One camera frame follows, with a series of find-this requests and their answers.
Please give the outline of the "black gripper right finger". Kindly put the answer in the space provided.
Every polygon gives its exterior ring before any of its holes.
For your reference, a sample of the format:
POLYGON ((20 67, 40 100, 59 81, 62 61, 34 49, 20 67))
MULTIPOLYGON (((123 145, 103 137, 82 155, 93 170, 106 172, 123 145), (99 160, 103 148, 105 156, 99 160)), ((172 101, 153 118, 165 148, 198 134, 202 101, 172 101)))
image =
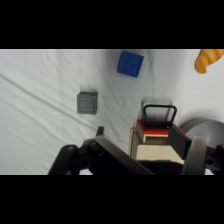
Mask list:
POLYGON ((204 138, 189 139, 176 127, 169 129, 168 142, 184 161, 182 175, 203 175, 206 169, 214 175, 224 175, 223 144, 211 148, 204 138))

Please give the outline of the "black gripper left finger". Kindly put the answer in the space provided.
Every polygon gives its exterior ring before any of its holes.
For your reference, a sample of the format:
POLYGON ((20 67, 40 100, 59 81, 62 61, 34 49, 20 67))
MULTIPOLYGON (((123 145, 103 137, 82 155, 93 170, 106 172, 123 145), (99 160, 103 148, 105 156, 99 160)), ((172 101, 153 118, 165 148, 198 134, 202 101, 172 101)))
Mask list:
POLYGON ((49 175, 79 175, 85 169, 93 175, 153 175, 152 171, 106 139, 102 126, 97 129, 96 136, 85 140, 81 147, 63 146, 49 175))

